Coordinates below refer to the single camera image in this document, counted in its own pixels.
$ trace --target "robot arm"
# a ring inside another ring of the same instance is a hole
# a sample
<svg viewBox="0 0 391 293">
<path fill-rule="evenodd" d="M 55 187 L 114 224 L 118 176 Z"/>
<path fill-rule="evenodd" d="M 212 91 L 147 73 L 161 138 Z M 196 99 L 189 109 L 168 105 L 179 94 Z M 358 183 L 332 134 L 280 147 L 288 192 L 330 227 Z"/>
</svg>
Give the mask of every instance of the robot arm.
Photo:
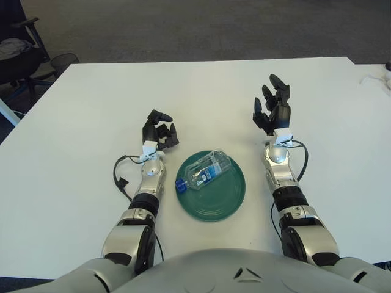
<svg viewBox="0 0 391 293">
<path fill-rule="evenodd" d="M 161 150 L 179 143 L 174 124 L 170 130 L 165 124 L 156 128 L 160 121 L 172 122 L 172 118 L 153 110 L 142 128 L 142 181 L 129 208 L 107 236 L 102 258 L 88 261 L 53 282 L 21 292 L 108 293 L 153 266 L 155 221 L 166 176 Z"/>
<path fill-rule="evenodd" d="M 289 164 L 287 147 L 291 146 L 293 138 L 288 128 L 290 87 L 273 74 L 270 81 L 276 95 L 273 96 L 265 85 L 262 91 L 271 114 L 262 113 L 260 100 L 256 98 L 253 120 L 271 137 L 262 161 L 279 212 L 284 255 L 341 275 L 376 292 L 390 292 L 391 274 L 359 259 L 340 258 L 336 241 L 315 208 L 308 204 Z"/>
</svg>

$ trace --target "bottle label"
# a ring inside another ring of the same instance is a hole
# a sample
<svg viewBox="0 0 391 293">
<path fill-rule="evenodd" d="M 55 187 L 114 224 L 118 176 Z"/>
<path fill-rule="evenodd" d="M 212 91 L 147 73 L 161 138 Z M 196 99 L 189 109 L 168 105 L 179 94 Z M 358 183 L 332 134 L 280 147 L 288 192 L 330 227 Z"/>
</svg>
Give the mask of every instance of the bottle label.
<svg viewBox="0 0 391 293">
<path fill-rule="evenodd" d="M 219 163 L 214 163 L 213 165 L 206 168 L 201 172 L 201 181 L 197 181 L 197 185 L 206 184 L 211 181 L 214 177 L 221 173 L 221 168 Z"/>
</svg>

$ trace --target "white table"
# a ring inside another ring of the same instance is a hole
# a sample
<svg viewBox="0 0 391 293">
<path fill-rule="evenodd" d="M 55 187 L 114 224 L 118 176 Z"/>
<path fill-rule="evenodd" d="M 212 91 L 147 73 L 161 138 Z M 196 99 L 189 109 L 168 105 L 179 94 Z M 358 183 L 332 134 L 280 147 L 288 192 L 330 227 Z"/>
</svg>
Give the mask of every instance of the white table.
<svg viewBox="0 0 391 293">
<path fill-rule="evenodd" d="M 57 278 L 100 256 L 127 199 L 112 180 L 115 160 L 141 152 L 152 109 L 174 118 L 180 144 L 167 151 L 156 230 L 166 258 L 204 248 L 281 253 L 252 121 L 254 96 L 274 73 L 291 85 L 291 130 L 310 152 L 301 186 L 342 256 L 391 260 L 391 98 L 375 82 L 380 65 L 344 57 L 234 62 L 72 65 L 0 145 L 0 275 Z M 174 179 L 200 150 L 223 148 L 241 167 L 246 196 L 217 223 L 181 208 Z M 293 168 L 303 162 L 292 151 Z M 118 174 L 133 194 L 140 166 Z"/>
</svg>

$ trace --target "gray cloth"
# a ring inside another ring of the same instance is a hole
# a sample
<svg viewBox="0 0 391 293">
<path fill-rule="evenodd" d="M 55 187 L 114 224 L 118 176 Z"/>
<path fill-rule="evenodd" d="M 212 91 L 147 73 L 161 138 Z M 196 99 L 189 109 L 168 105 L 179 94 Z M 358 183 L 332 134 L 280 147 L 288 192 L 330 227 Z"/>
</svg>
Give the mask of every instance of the gray cloth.
<svg viewBox="0 0 391 293">
<path fill-rule="evenodd" d="M 26 40 L 7 38 L 0 42 L 0 61 L 14 58 L 30 50 L 32 45 Z"/>
</svg>

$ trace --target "green plate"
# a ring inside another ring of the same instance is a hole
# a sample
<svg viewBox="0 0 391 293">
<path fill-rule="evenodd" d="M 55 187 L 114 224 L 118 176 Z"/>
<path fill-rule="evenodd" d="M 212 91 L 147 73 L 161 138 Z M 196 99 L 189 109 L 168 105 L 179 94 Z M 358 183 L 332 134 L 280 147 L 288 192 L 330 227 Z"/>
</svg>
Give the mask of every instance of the green plate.
<svg viewBox="0 0 391 293">
<path fill-rule="evenodd" d="M 184 177 L 185 168 L 210 151 L 200 151 L 184 161 L 177 173 L 177 179 Z M 231 169 L 202 187 L 188 189 L 177 197 L 183 209 L 193 217 L 206 222 L 215 222 L 232 215 L 240 207 L 246 183 L 238 164 L 231 158 Z"/>
</svg>

